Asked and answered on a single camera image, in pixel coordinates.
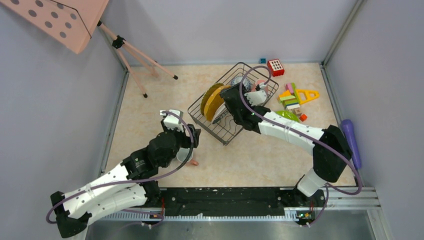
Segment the yellow plate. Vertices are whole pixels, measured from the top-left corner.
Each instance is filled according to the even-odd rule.
[[[224,86],[224,84],[217,82],[214,85],[210,86],[209,89],[203,94],[203,98],[201,99],[200,103],[200,113],[203,116],[205,115],[206,102],[208,101],[209,97],[215,92],[215,90],[221,86]]]
[[[206,105],[204,106],[204,116],[209,122],[211,122],[214,118],[214,114],[217,109],[224,103],[224,100],[220,96],[221,90],[228,89],[229,87],[231,86],[220,86],[212,93],[212,95],[210,95],[209,99],[207,100]]]

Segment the metal wire dish rack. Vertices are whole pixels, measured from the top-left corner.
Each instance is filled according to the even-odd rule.
[[[246,63],[239,62],[226,72],[218,81],[216,81],[216,83],[229,85],[233,78],[243,76],[251,68],[252,67]],[[249,73],[247,79],[252,83],[252,85],[254,85],[259,79],[266,80],[268,79],[267,70],[264,68],[255,69]],[[262,105],[265,105],[273,97],[278,88],[279,85],[275,81],[270,80],[268,82],[268,97]],[[190,107],[188,107],[188,114],[196,124],[205,129],[222,144],[228,145],[243,130],[243,127],[234,122],[233,116],[229,114],[228,110],[221,114],[218,122],[212,123],[207,121],[200,111],[200,105],[204,94],[205,93],[203,93]]]

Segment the tripod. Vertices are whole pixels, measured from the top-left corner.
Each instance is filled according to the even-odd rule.
[[[141,65],[143,65],[150,72],[150,75],[151,76],[154,76],[156,78],[159,76],[159,74],[156,72],[156,70],[154,68],[154,66],[156,66],[156,67],[160,68],[161,70],[163,70],[165,73],[167,73],[170,76],[172,76],[175,80],[178,79],[177,75],[173,74],[171,71],[169,71],[168,69],[166,69],[163,66],[161,66],[159,63],[157,63],[155,60],[151,59],[149,56],[147,56],[146,54],[144,54],[142,51],[138,50],[136,47],[134,47],[129,42],[127,42],[123,37],[121,37],[121,36],[116,35],[115,33],[113,33],[101,21],[98,21],[97,26],[99,28],[101,28],[107,35],[109,35],[113,39],[112,46],[116,49],[116,52],[117,52],[118,56],[120,57],[120,59],[122,60],[122,62],[125,64],[126,68],[129,71],[129,74],[132,76],[132,78],[134,79],[135,83],[137,84],[138,88],[141,90],[141,93],[143,94],[143,96],[145,98],[147,98],[146,89],[144,88],[144,86],[142,85],[140,79],[137,77],[136,73],[131,68],[130,64],[128,63],[127,59],[125,58],[124,54],[122,53],[122,51],[120,49],[121,47],[123,49],[125,49],[137,61],[139,61],[141,63]],[[145,58],[147,61],[149,61],[150,63],[152,63],[152,66],[148,65],[147,62],[145,62],[137,54],[139,54],[140,56],[142,56],[143,58]]]

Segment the white wall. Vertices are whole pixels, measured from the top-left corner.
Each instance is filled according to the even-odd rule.
[[[103,19],[163,64],[320,62],[355,2],[111,0]]]
[[[98,31],[75,55],[0,4],[0,33],[0,239],[57,240],[50,195],[97,176],[123,70]]]
[[[423,239],[424,1],[368,1],[329,65],[395,239]]]

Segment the robotic arm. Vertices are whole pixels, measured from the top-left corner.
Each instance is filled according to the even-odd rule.
[[[299,181],[295,187],[295,191],[300,191],[306,197],[312,196],[319,188],[323,187],[327,182],[335,183],[343,170],[346,163],[342,161],[333,152],[327,150],[321,145],[315,144],[310,139],[299,135],[290,129],[295,129],[305,135],[314,139],[320,140],[327,144],[337,152],[342,154],[347,159],[352,157],[352,151],[342,134],[342,131],[333,125],[327,129],[307,126],[287,118],[284,118],[269,108],[256,105],[263,103],[266,93],[263,90],[264,86],[260,89],[258,87],[256,92],[247,92],[242,85],[242,95],[244,101],[258,114],[265,119],[272,120],[276,123],[286,126],[282,128],[271,122],[263,120],[259,116],[252,113],[243,103],[239,92],[240,83],[224,89],[221,91],[220,96],[225,102],[225,106],[229,113],[233,116],[234,122],[244,127],[248,131],[254,131],[258,134],[274,136],[276,138],[285,140],[291,144],[302,147],[313,157],[313,168]]]
[[[170,112],[183,116],[183,112],[178,110]],[[62,238],[72,237],[95,221],[114,212],[134,206],[154,206],[160,200],[161,191],[156,181],[94,187],[120,181],[148,179],[158,174],[159,167],[168,167],[180,148],[191,147],[191,139],[186,136],[185,128],[178,118],[163,111],[161,115],[163,132],[152,139],[146,147],[131,153],[111,171],[85,186],[66,193],[57,191],[50,196],[54,206],[65,198],[84,192],[54,210]],[[195,129],[192,124],[188,124],[188,128],[188,131],[193,133],[193,147],[197,148],[201,130]]]

